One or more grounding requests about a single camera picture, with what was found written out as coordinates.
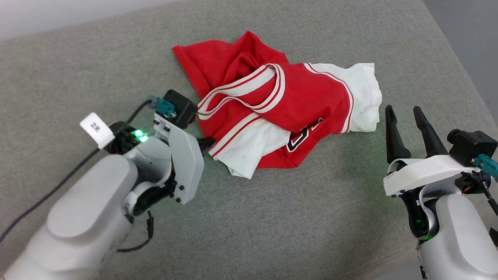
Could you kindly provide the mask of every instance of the green led light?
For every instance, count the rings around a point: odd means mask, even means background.
[[[434,235],[429,234],[426,238],[424,238],[425,241],[431,240],[434,237]]]
[[[149,136],[147,136],[147,135],[144,135],[144,136],[138,138],[138,140],[140,140],[140,142],[142,142],[142,143],[147,141],[147,139],[149,139]]]
[[[137,138],[140,138],[140,137],[142,137],[142,136],[143,136],[143,132],[142,132],[141,130],[136,130],[136,131],[135,131],[135,132],[133,132],[133,133],[135,134],[135,136],[136,136]]]

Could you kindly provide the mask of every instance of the black printed number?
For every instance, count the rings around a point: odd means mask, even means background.
[[[323,121],[323,119],[319,118],[317,124],[315,124],[314,126],[311,127],[311,131],[315,130],[315,128],[322,121]],[[299,147],[299,145],[301,145],[301,143],[303,143],[308,138],[308,135],[309,135],[309,128],[308,127],[304,127],[303,129],[301,129],[301,134],[299,134],[298,136],[289,140],[289,143],[287,143],[287,150],[289,152],[295,151],[297,149],[297,147]]]

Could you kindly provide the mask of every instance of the basketball jersey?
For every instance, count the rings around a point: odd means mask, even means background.
[[[323,137],[371,132],[379,122],[372,63],[290,64],[250,32],[233,45],[173,50],[202,98],[199,126],[217,140],[209,154],[233,175],[297,167]]]

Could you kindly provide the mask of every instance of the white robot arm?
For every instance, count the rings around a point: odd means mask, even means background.
[[[165,197],[182,204],[194,198],[203,151],[214,141],[183,131],[197,112],[188,99],[168,91],[155,102],[156,135],[144,135],[124,122],[111,126],[118,132],[106,147],[112,154],[55,203],[4,279],[94,279],[128,235],[134,217]]]
[[[483,132],[453,130],[448,153],[419,107],[415,120],[422,131],[427,158],[410,159],[391,106],[386,108],[388,175],[386,195],[400,197],[408,212],[423,279],[498,279],[498,251],[479,214],[463,195],[484,193],[498,215],[489,193],[498,165],[490,157],[498,143]]]

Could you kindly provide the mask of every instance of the gray fabric surface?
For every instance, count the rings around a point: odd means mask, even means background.
[[[420,0],[181,1],[0,44],[0,228],[94,148],[79,127],[86,114],[122,120],[147,95],[169,88],[199,101],[171,47],[234,41],[246,30],[291,62],[374,62],[381,110],[394,106],[414,157],[425,153],[415,105],[442,138],[453,128],[498,137]],[[151,128],[151,116],[145,111],[134,125]],[[102,279],[374,279],[394,269],[416,251],[401,200],[383,191],[383,122],[382,113],[375,133],[326,137],[300,167],[258,170],[252,180],[206,158],[195,200],[155,206],[153,241],[116,255]],[[200,136],[197,124],[188,131]],[[0,245],[0,271],[61,194]],[[491,220],[484,196],[471,199]],[[124,246],[145,238],[143,217]]]

